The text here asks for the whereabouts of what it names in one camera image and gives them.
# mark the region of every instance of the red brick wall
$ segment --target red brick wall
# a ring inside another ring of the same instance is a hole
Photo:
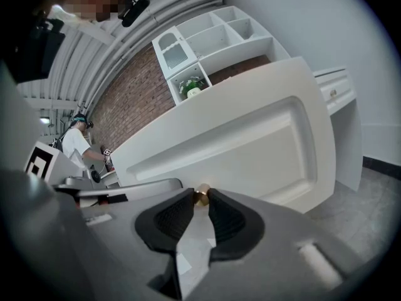
[[[174,107],[152,44],[138,52],[99,99],[90,119],[95,142],[114,151]]]

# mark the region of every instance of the white t-shirt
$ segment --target white t-shirt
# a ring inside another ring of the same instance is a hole
[[[72,128],[65,134],[63,140],[63,153],[83,171],[88,169],[83,162],[82,154],[90,148],[79,129]]]

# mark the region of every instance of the ceiling light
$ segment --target ceiling light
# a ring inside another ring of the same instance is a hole
[[[40,121],[44,124],[50,124],[50,118],[49,117],[40,117]]]

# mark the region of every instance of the white shelf unit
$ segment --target white shelf unit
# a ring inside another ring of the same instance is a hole
[[[199,70],[208,75],[257,56],[271,62],[290,59],[280,43],[246,13],[231,6],[202,14],[172,27],[153,40],[176,105],[185,101],[179,83]]]

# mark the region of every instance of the shelf compartment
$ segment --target shelf compartment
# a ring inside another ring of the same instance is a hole
[[[260,66],[268,65],[269,63],[270,60],[266,55],[260,55],[225,67],[218,72],[208,75],[208,77],[212,85],[217,85],[218,83],[223,82],[231,77],[240,75]]]
[[[207,75],[257,56],[266,55],[273,62],[268,53],[272,39],[272,37],[262,37],[260,39],[244,40],[242,43],[202,58],[199,62]]]
[[[215,14],[217,17],[222,19],[224,22],[230,22],[238,19],[246,19],[248,18],[248,15],[241,11],[240,9],[236,7],[228,7],[228,8],[223,8],[219,9],[216,11],[213,11],[213,14]]]
[[[281,46],[276,38],[272,38],[270,40],[266,56],[271,62],[287,60],[291,58],[288,52],[283,48],[283,46]]]
[[[265,30],[255,20],[250,18],[234,20],[229,22],[228,25],[234,29],[244,40],[270,36],[267,30]]]
[[[198,59],[207,57],[227,47],[241,42],[240,38],[227,30],[225,26],[217,26],[205,30],[187,39],[187,42]]]
[[[204,30],[213,28],[223,23],[223,20],[221,20],[216,15],[205,13],[180,24],[179,26],[177,26],[177,29],[182,34],[182,36],[187,39],[197,33],[200,33]]]
[[[173,69],[184,61],[188,60],[188,56],[182,49],[181,45],[175,45],[164,53],[164,59],[169,69]]]
[[[186,68],[167,82],[176,105],[186,99],[185,96],[180,93],[180,83],[187,82],[191,79],[191,77],[199,77],[200,80],[205,82],[205,85],[202,87],[202,89],[212,86],[212,83],[210,82],[200,63],[196,63]]]

